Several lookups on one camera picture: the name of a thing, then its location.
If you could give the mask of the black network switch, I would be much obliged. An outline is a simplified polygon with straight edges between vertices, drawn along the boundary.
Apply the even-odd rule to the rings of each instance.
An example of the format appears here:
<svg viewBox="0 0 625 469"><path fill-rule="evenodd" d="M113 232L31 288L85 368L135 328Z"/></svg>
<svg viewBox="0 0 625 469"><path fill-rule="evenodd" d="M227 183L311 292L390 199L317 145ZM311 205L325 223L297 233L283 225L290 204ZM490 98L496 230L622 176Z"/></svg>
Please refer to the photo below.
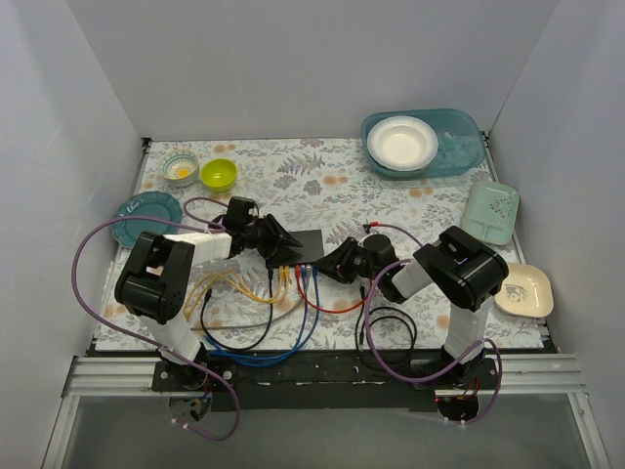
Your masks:
<svg viewBox="0 0 625 469"><path fill-rule="evenodd" d="M301 262L297 265L313 264L325 256L321 230L296 231L290 234L303 244Z"/></svg>

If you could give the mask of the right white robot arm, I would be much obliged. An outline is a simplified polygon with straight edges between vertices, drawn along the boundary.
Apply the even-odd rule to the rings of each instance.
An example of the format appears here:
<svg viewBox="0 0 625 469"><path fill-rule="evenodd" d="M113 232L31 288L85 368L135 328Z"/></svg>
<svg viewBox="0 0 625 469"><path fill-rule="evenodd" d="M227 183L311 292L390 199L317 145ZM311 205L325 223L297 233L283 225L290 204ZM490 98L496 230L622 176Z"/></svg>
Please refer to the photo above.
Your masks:
<svg viewBox="0 0 625 469"><path fill-rule="evenodd" d="M409 376L393 370L374 346L371 353L384 371L405 383L425 384L443 378L460 389L475 380L485 345L492 342L485 337L490 304L509 275L506 261L494 250L453 226L435 242L420 245L409 259L397 257L386 235L370 234L362 240L348 238L313 266L343 284L367 278L372 289L396 304L436 285L450 302L440 358L422 365L416 376Z"/></svg>

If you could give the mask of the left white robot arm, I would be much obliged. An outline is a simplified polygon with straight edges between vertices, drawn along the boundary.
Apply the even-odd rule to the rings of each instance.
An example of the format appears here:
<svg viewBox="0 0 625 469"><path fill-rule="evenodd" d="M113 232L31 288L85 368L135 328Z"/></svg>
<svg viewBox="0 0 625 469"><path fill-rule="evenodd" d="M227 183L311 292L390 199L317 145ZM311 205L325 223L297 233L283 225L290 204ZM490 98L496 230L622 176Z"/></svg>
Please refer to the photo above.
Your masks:
<svg viewBox="0 0 625 469"><path fill-rule="evenodd" d="M194 234L143 232L117 280L115 300L146 325L162 358L176 364L176 381L195 391L206 383L208 368L197 359L202 344L183 314L191 268L245 249L268 260L282 249L291 254L301 246L272 215L249 216L227 227L211 222Z"/></svg>

